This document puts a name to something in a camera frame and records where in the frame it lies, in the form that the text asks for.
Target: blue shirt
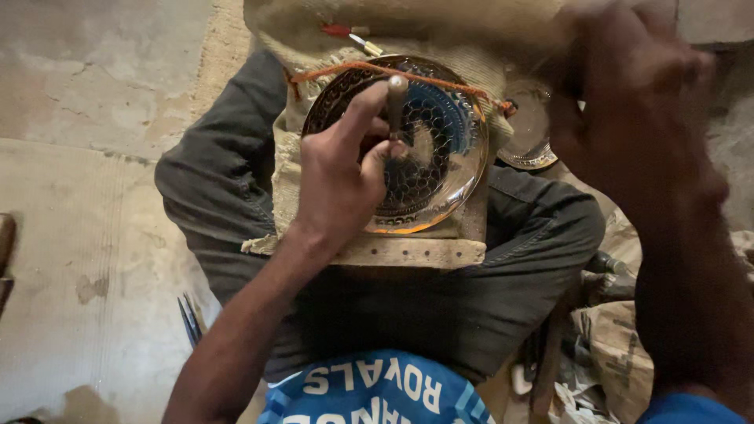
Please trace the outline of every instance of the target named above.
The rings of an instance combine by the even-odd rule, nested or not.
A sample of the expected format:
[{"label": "blue shirt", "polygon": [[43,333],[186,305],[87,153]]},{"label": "blue shirt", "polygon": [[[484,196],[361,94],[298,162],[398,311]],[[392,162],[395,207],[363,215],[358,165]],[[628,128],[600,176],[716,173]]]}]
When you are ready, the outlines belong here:
[{"label": "blue shirt", "polygon": [[746,420],[722,404],[704,396],[671,393],[652,398],[636,424],[746,424]]},{"label": "blue shirt", "polygon": [[[270,385],[257,424],[494,423],[474,387],[435,361],[397,350],[311,365]],[[639,424],[745,424],[727,407],[675,393],[652,399]]]}]

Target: wrist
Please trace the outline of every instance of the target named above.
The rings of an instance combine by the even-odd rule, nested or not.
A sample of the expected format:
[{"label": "wrist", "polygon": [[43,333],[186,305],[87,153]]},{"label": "wrist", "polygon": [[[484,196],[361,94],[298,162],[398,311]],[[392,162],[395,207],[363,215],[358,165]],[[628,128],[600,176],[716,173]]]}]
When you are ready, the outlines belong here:
[{"label": "wrist", "polygon": [[339,248],[325,232],[294,220],[280,242],[280,249],[297,250],[313,263],[324,267],[335,257]]},{"label": "wrist", "polygon": [[644,204],[626,216],[636,227],[644,250],[679,250],[716,237],[727,227],[722,200],[684,192],[665,202]]}]

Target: brass bowl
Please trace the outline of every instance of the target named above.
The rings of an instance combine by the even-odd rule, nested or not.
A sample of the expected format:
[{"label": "brass bowl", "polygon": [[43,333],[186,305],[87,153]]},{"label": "brass bowl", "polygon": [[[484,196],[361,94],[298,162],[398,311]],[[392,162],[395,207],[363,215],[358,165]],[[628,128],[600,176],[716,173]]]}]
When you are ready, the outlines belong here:
[{"label": "brass bowl", "polygon": [[[452,70],[420,57],[391,55],[369,62],[465,84]],[[343,116],[354,96],[387,78],[363,69],[338,75],[314,101],[302,136],[327,129]],[[401,126],[407,155],[385,164],[388,193],[369,221],[368,232],[408,234],[437,224],[468,198],[484,171],[488,134],[474,95],[411,81]]]}]

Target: white letters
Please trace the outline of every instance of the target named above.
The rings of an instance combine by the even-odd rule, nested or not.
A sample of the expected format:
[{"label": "white letters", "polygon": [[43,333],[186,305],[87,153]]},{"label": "white letters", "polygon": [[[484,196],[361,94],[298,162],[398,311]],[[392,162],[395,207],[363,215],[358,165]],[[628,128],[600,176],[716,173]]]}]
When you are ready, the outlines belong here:
[{"label": "white letters", "polygon": [[[409,392],[408,387],[409,385],[406,384],[406,393]],[[434,389],[432,389],[432,377],[426,376],[425,393],[422,400],[425,403],[425,407],[436,414],[440,413],[440,390],[442,388],[443,388],[443,385],[440,384],[440,382],[437,382],[434,385]]]},{"label": "white letters", "polygon": [[395,379],[395,383],[398,385],[399,390],[403,390],[403,387],[400,385],[400,365],[398,364],[398,358],[390,358],[390,367],[388,368],[388,372],[385,373],[385,379],[392,380],[393,376],[398,377]]},{"label": "white letters", "polygon": [[345,364],[333,365],[330,370],[334,373],[336,371],[343,371],[345,378],[345,391],[350,392],[354,389],[354,365],[351,362]]},{"label": "white letters", "polygon": [[382,374],[382,359],[375,359],[373,365],[367,365],[364,361],[356,361],[356,366],[359,368],[359,374],[361,379],[364,380],[364,385],[369,388],[377,383],[380,374]]},{"label": "white letters", "polygon": [[[411,376],[416,377],[416,384],[411,389]],[[421,394],[421,371],[411,364],[406,365],[406,369],[403,370],[403,386],[406,387],[406,394],[409,398],[418,401]]]},{"label": "white letters", "polygon": [[304,393],[310,395],[324,395],[327,393],[327,379],[325,377],[315,376],[315,374],[327,374],[327,368],[320,367],[309,371],[309,374],[304,379],[304,383],[313,383],[316,386],[304,386]]},{"label": "white letters", "polygon": [[317,424],[345,424],[345,418],[337,413],[324,413],[317,418]]},{"label": "white letters", "polygon": [[359,421],[363,421],[364,424],[379,424],[379,398],[377,396],[372,398],[372,416],[369,416],[364,408],[351,412],[351,424],[359,424]]},{"label": "white letters", "polygon": [[388,412],[388,401],[382,399],[382,424],[398,424],[398,411]]},{"label": "white letters", "polygon": [[283,424],[309,424],[310,421],[308,415],[292,415],[283,418]]}]

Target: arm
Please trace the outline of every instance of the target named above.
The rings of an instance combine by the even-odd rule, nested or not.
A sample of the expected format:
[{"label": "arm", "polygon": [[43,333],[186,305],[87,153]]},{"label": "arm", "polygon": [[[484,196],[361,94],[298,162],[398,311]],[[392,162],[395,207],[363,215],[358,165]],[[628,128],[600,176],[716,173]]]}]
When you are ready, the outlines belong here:
[{"label": "arm", "polygon": [[387,85],[356,96],[343,118],[302,141],[299,212],[259,274],[222,310],[183,366],[163,423],[236,422],[259,384],[274,333],[291,301],[374,214],[385,196],[384,158],[402,143],[366,146],[366,135],[383,134],[375,117]]},{"label": "arm", "polygon": [[577,22],[587,108],[553,96],[550,142],[639,233],[636,326],[654,393],[705,395],[752,419],[754,300],[704,144],[713,59],[620,4]]}]

